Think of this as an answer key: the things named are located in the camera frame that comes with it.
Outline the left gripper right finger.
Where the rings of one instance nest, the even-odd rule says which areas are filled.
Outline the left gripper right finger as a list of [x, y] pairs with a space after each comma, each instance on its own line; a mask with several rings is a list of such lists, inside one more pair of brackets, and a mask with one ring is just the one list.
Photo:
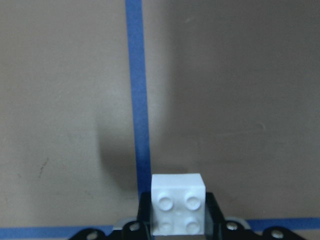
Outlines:
[[318, 217], [225, 218], [213, 193], [205, 196], [204, 235], [207, 240], [304, 240], [295, 231], [320, 229]]

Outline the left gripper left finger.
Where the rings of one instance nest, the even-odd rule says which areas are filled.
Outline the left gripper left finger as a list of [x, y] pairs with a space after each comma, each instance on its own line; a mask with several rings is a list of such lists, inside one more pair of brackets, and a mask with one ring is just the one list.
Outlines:
[[85, 228], [78, 231], [70, 240], [153, 240], [151, 233], [152, 201], [151, 192], [140, 195], [138, 211], [134, 220], [128, 221], [120, 229], [106, 234], [99, 228]]

